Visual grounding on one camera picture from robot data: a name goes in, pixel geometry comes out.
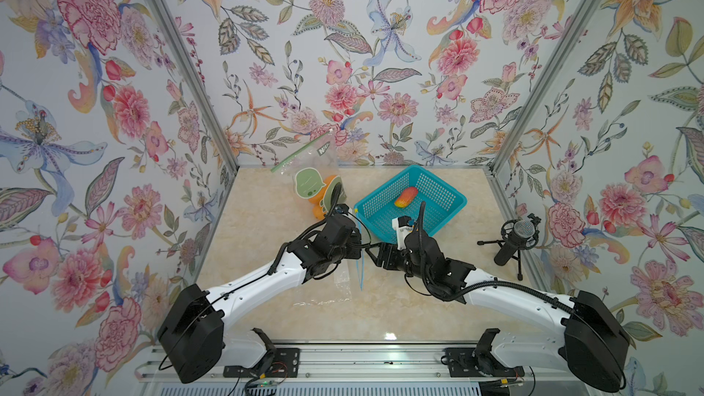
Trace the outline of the clear green-print zip bag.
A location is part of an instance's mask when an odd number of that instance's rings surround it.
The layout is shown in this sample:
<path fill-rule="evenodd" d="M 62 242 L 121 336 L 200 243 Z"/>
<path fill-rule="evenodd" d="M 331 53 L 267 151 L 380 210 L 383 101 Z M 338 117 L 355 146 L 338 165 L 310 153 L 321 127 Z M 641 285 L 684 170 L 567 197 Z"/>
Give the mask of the clear green-print zip bag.
<path fill-rule="evenodd" d="M 336 138 L 331 129 L 293 152 L 271 172 L 288 187 L 286 203 L 298 207 L 304 213 L 311 213 L 313 217 L 313 205 L 308 200 L 321 191 L 325 186 L 324 180 L 330 175 L 338 175 L 342 180 L 333 190 L 331 209 L 346 203 L 347 194 L 338 166 Z"/>

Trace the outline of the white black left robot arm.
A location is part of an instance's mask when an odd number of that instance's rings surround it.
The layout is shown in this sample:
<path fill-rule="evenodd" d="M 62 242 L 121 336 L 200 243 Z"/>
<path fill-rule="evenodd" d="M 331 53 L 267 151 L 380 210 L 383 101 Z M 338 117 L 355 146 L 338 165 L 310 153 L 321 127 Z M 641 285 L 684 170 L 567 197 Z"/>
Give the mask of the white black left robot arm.
<path fill-rule="evenodd" d="M 283 243 L 270 264 L 207 290 L 185 288 L 157 333 L 165 352 L 159 367 L 174 370 L 183 384 L 220 366 L 240 367 L 254 378 L 267 374 L 277 354 L 271 339 L 260 328 L 237 337 L 228 330 L 280 293 L 324 280 L 344 260 L 360 259 L 362 249 L 359 228 L 343 203 Z"/>

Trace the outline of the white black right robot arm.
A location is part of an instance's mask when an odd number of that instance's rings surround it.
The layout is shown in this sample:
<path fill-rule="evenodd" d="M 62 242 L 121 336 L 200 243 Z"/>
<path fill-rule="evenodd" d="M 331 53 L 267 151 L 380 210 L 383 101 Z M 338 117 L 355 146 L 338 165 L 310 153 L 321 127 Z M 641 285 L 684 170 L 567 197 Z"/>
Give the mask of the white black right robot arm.
<path fill-rule="evenodd" d="M 420 279 L 426 296 L 486 307 L 544 333 L 524 337 L 488 328 L 470 353 L 456 348 L 445 353 L 449 370 L 492 378 L 522 378 L 529 368 L 561 370 L 602 392 L 626 388 L 631 338 L 596 295 L 546 293 L 502 280 L 445 257 L 436 240 L 419 230 L 408 234 L 401 247 L 379 242 L 364 249 L 377 267 Z"/>

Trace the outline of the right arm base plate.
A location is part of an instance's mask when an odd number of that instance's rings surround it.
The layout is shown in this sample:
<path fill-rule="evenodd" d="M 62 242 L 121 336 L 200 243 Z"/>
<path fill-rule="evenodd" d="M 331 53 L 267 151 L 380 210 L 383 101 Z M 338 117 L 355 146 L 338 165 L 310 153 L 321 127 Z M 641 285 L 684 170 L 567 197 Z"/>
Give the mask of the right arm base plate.
<path fill-rule="evenodd" d="M 447 366 L 451 378 L 523 378 L 523 367 L 508 368 L 492 353 L 492 342 L 499 335 L 499 328 L 488 328 L 476 346 L 446 348 L 441 363 Z"/>

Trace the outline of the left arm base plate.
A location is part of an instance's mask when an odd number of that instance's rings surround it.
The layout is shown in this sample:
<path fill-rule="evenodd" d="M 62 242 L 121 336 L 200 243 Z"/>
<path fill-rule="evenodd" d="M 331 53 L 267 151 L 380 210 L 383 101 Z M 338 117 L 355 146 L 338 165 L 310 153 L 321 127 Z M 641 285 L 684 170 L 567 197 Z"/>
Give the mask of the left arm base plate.
<path fill-rule="evenodd" d="M 301 364 L 300 348 L 275 345 L 258 328 L 225 337 L 218 365 L 225 378 L 297 378 Z"/>

